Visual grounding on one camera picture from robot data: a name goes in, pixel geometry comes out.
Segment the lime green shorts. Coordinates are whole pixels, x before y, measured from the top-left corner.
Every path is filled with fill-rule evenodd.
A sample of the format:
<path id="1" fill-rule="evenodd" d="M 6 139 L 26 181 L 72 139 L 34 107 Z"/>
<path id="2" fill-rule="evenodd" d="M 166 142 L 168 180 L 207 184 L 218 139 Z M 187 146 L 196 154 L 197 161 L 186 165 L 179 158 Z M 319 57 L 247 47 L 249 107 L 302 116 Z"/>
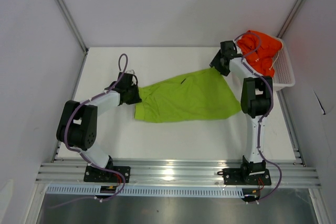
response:
<path id="1" fill-rule="evenodd" d="M 224 120 L 241 106 L 224 77 L 214 68 L 166 79 L 139 89 L 134 119 L 149 123 Z"/>

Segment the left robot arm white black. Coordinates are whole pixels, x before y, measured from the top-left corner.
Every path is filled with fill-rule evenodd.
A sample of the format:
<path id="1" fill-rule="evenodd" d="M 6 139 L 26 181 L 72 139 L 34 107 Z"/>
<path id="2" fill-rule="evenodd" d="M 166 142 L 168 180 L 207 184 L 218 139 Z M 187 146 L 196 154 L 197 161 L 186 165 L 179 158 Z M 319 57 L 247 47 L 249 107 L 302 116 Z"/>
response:
<path id="1" fill-rule="evenodd" d="M 81 103 L 74 100 L 65 103 L 56 139 L 93 166 L 95 175 L 102 182 L 108 182 L 114 176 L 113 159 L 96 143 L 98 116 L 120 105 L 140 102 L 138 78 L 134 71 L 119 72 L 117 81 L 101 94 Z"/>

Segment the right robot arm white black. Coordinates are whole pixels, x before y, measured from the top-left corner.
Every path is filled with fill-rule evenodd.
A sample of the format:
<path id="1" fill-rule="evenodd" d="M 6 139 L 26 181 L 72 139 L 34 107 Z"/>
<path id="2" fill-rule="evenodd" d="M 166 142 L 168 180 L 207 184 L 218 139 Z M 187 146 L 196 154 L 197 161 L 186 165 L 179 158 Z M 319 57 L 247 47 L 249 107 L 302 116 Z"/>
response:
<path id="1" fill-rule="evenodd" d="M 253 69 L 238 53 L 234 41 L 223 41 L 210 63 L 221 75 L 233 73 L 242 81 L 240 106 L 246 116 L 247 143 L 240 168 L 225 168 L 222 174 L 226 185 L 270 185 L 270 175 L 264 157 L 264 131 L 267 116 L 274 106 L 272 77 Z"/>

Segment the orange shorts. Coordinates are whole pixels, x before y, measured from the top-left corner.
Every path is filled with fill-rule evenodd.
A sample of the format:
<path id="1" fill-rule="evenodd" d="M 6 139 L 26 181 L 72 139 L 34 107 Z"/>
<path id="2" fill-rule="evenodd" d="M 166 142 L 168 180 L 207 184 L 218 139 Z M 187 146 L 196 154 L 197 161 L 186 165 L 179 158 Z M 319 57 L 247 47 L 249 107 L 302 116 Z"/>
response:
<path id="1" fill-rule="evenodd" d="M 275 75 L 274 57 L 277 60 L 283 48 L 283 43 L 279 39 L 255 30 L 248 30 L 236 38 L 236 44 L 255 71 L 263 76 Z"/>

